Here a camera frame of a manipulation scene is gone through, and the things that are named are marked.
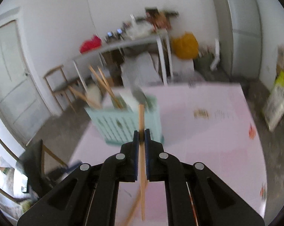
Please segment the mint green utensil holder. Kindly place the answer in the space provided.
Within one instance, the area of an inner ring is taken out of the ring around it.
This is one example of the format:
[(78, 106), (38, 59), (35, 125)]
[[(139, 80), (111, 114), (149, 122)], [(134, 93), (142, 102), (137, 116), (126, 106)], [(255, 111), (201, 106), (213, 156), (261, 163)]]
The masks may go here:
[[(154, 141), (163, 143), (162, 126), (157, 98), (147, 95), (145, 107), (145, 128), (150, 130)], [(116, 108), (113, 104), (103, 109), (85, 108), (92, 123), (107, 144), (122, 145), (133, 140), (134, 132), (139, 130), (138, 111), (129, 107)]]

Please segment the wooden chair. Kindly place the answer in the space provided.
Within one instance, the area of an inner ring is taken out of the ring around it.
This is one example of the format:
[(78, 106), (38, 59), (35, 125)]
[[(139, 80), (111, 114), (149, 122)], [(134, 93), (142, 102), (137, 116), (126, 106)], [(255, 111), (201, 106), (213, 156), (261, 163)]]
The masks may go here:
[[(83, 87), (83, 84), (81, 83), (81, 80), (78, 76), (68, 79), (63, 71), (63, 67), (64, 67), (63, 65), (59, 65), (59, 66), (56, 66), (50, 69), (49, 71), (47, 71), (47, 73), (45, 73), (45, 75), (43, 76), (43, 79), (45, 80), (47, 87), (49, 88), (51, 92), (52, 97), (58, 104), (61, 111), (64, 112), (64, 109), (62, 105), (60, 104), (57, 96), (64, 97), (68, 103), (68, 106), (72, 108), (72, 110), (76, 113), (77, 111), (74, 108), (72, 101), (70, 100), (67, 94), (67, 91), (69, 91), (71, 95), (73, 96), (73, 98), (76, 99), (75, 94), (70, 90), (70, 87), (74, 87), (74, 86)], [(58, 73), (60, 74), (58, 79), (61, 80), (61, 82), (59, 82), (57, 86), (52, 86), (49, 82), (49, 79), (55, 76), (58, 76)]]
[[(19, 159), (19, 157), (17, 157), (6, 145), (5, 143), (0, 139), (0, 144), (1, 146), (10, 154), (10, 156), (12, 156), (17, 162), (18, 164), (21, 164), (21, 161)], [(47, 148), (44, 144), (41, 145), (41, 158), (40, 158), (40, 165), (41, 165), (41, 173), (44, 174), (44, 153), (48, 153), (54, 160), (56, 160), (59, 164), (62, 165), (62, 167), (67, 167), (67, 164), (61, 160), (59, 157), (57, 157), (49, 148)], [(8, 198), (10, 201), (13, 201), (14, 203), (19, 204), (21, 201), (25, 200), (25, 199), (17, 199), (13, 196), (11, 196), (10, 194), (8, 194), (7, 192), (5, 192), (4, 190), (2, 190), (0, 188), (0, 194), (2, 194), (3, 196), (5, 196), (6, 198)]]

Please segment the metal spoon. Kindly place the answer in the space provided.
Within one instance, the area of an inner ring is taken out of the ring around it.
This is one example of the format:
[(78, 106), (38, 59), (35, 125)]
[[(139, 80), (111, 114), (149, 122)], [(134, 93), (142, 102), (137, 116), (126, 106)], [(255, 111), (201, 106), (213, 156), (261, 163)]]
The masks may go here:
[(142, 89), (136, 85), (130, 87), (132, 96), (138, 101), (141, 105), (147, 104), (147, 98)]

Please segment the yellow white rice bag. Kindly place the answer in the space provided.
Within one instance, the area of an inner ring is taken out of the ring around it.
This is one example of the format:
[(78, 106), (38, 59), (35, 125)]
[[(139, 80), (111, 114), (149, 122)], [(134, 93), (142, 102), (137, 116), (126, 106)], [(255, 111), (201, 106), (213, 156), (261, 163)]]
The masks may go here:
[(284, 71), (275, 81), (264, 107), (263, 116), (270, 132), (273, 132), (284, 115)]

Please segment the white work table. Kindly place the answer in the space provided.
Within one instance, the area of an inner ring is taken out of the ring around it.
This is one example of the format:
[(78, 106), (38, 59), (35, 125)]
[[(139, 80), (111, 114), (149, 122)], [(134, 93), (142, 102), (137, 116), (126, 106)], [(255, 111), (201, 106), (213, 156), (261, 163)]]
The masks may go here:
[(123, 49), (124, 48), (132, 48), (132, 47), (137, 47), (140, 45), (144, 45), (144, 44), (152, 44), (152, 43), (156, 43), (157, 44), (157, 48), (158, 48), (158, 54), (159, 54), (159, 60), (160, 60), (160, 66), (161, 66), (161, 73), (162, 73), (162, 82), (164, 84), (164, 86), (168, 85), (168, 75), (167, 75), (167, 71), (166, 71), (166, 63), (165, 63), (165, 57), (164, 57), (164, 48), (163, 48), (163, 43), (165, 42), (166, 44), (166, 50), (167, 50), (167, 54), (168, 54), (168, 63), (169, 63), (169, 72), (171, 75), (171, 78), (174, 77), (173, 74), (173, 65), (172, 65), (172, 58), (171, 58), (171, 44), (169, 41), (169, 34), (168, 31), (166, 29), (159, 29), (157, 32), (150, 34), (146, 37), (141, 37), (135, 40), (118, 40), (115, 42), (111, 42), (111, 43), (106, 43), (100, 47), (97, 47), (96, 49), (93, 50), (89, 50), (87, 52), (85, 52), (84, 54), (81, 54), (79, 56), (76, 56), (72, 59), (73, 64), (75, 66), (75, 69), (77, 71), (77, 74), (79, 76), (79, 79), (81, 81), (81, 84), (84, 88), (84, 90), (87, 90), (87, 85), (85, 83), (84, 77), (82, 76), (79, 67), (78, 67), (78, 61), (80, 60), (85, 60), (88, 59), (89, 57), (93, 56), (93, 55), (98, 55), (100, 62), (102, 65), (104, 65), (103, 63), (103, 57), (102, 57), (102, 53), (106, 53), (106, 52), (110, 52), (110, 51), (114, 51), (114, 50), (119, 50), (119, 52), (122, 54), (122, 56), (124, 55)]

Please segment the near wooden chair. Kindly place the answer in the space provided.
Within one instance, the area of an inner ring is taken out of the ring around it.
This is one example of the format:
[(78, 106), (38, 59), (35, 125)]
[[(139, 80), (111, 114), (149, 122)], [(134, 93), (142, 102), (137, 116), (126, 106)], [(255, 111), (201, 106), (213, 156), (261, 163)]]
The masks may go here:
[[(0, 144), (1, 146), (10, 154), (10, 156), (12, 156), (17, 162), (18, 164), (21, 164), (21, 161), (19, 159), (19, 157), (17, 157), (6, 145), (5, 143), (0, 139)], [(54, 160), (56, 160), (59, 164), (62, 165), (62, 167), (67, 167), (67, 164), (61, 160), (59, 157), (57, 157), (49, 148), (47, 148), (44, 144), (41, 145), (41, 158), (40, 158), (40, 165), (41, 165), (41, 173), (44, 174), (44, 153), (48, 153)], [(8, 194), (7, 192), (5, 192), (4, 190), (2, 190), (0, 188), (0, 194), (2, 194), (3, 196), (5, 196), (6, 198), (8, 198), (10, 201), (13, 201), (14, 203), (19, 204), (21, 201), (25, 200), (25, 199), (17, 199), (13, 196), (11, 196), (10, 194)]]

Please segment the white door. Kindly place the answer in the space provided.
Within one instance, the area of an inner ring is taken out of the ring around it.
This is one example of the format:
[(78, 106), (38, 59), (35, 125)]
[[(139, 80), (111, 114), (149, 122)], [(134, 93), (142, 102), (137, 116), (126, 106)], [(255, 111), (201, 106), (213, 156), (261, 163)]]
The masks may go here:
[(16, 21), (0, 27), (0, 113), (23, 144), (50, 117), (27, 69)]

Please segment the red plastic bag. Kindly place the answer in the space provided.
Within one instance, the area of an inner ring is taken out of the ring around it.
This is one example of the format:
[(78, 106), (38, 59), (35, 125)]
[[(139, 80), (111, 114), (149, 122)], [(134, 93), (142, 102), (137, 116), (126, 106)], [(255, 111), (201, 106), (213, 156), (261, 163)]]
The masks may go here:
[(101, 46), (102, 46), (102, 40), (98, 36), (93, 35), (89, 40), (86, 40), (82, 43), (79, 52), (83, 54), (90, 50), (95, 50), (96, 48)]

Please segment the white sack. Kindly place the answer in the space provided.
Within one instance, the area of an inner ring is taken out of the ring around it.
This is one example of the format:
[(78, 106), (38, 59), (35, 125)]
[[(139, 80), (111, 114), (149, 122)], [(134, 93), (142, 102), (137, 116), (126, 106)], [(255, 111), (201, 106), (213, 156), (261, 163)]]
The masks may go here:
[(159, 73), (155, 70), (153, 60), (148, 52), (136, 57), (125, 57), (120, 66), (124, 87), (145, 87), (162, 84)]

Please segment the clear plastic bag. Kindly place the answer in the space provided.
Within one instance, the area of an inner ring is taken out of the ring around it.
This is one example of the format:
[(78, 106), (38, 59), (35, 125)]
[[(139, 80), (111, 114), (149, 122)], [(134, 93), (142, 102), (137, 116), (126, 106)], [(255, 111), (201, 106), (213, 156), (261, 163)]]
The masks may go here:
[(135, 40), (149, 36), (150, 34), (152, 34), (153, 30), (153, 25), (147, 21), (144, 21), (132, 25), (129, 29), (126, 30), (126, 34), (131, 40)]

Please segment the wooden chopstick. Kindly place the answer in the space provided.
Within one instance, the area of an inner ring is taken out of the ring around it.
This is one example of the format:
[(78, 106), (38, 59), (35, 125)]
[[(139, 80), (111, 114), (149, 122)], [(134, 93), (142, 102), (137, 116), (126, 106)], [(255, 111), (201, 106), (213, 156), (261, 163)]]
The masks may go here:
[(132, 204), (132, 206), (131, 206), (128, 214), (127, 214), (127, 217), (125, 218), (125, 220), (120, 225), (123, 225), (123, 226), (129, 226), (130, 225), (130, 223), (133, 220), (134, 215), (136, 213), (136, 210), (137, 210), (138, 206), (140, 205), (140, 203), (141, 203), (141, 188), (139, 187), (139, 190), (137, 192), (135, 201)]
[[(98, 82), (100, 83), (100, 85), (101, 85), (103, 88), (105, 88), (105, 90), (106, 90), (106, 86), (105, 86), (105, 84), (104, 84), (104, 82), (103, 82), (102, 76), (101, 76), (101, 75), (98, 75), (97, 72), (94, 70), (94, 68), (93, 68), (92, 66), (89, 66), (89, 69), (90, 69), (90, 71), (92, 72), (92, 74), (96, 77), (96, 79), (98, 80)], [(113, 101), (115, 102), (116, 106), (117, 106), (119, 109), (122, 109), (122, 108), (123, 108), (123, 106), (121, 105), (121, 103), (119, 102), (119, 100), (117, 99), (116, 96), (115, 96), (115, 98), (112, 98), (112, 97), (111, 97), (111, 99), (113, 99)]]
[(102, 76), (102, 79), (103, 79), (103, 82), (106, 86), (107, 92), (111, 95), (112, 98), (115, 98), (115, 94), (113, 93), (111, 86), (109, 85), (109, 82), (108, 82), (105, 74), (103, 73), (102, 69), (100, 67), (98, 67), (98, 70), (100, 72), (100, 75)]
[(79, 97), (80, 99), (82, 99), (83, 101), (85, 101), (91, 108), (94, 109), (100, 109), (101, 106), (97, 103), (95, 103), (94, 101), (88, 99), (85, 95), (83, 95), (81, 92), (75, 90), (73, 87), (68, 86), (69, 90), (77, 97)]
[(141, 219), (145, 221), (145, 106), (138, 106)]

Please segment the silver refrigerator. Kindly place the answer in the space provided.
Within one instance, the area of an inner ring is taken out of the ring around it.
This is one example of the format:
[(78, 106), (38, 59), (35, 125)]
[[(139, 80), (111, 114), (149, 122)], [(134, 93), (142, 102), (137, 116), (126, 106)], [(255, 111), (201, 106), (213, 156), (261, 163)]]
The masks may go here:
[(256, 0), (213, 1), (223, 70), (231, 77), (257, 79), (262, 59), (262, 27)]

